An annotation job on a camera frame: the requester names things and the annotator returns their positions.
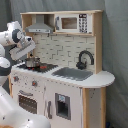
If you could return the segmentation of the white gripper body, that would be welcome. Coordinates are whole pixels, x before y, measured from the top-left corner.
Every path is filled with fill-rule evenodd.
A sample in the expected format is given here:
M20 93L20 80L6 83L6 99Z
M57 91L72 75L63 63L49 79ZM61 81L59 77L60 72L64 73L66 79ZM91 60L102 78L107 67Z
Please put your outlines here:
M30 36L26 36L22 42L20 42L15 48L10 50L11 58L18 60L28 52L35 48L35 42Z

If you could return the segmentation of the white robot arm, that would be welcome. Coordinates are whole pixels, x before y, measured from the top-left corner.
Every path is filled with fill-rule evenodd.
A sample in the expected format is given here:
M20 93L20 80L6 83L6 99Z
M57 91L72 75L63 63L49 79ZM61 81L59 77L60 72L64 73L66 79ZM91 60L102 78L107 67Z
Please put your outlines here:
M6 90L11 83L12 65L6 58L5 47L13 45L10 56L17 60L35 48L30 36L23 34L18 21L7 24L7 30L0 32L0 128L51 128L44 115L32 114L20 107Z

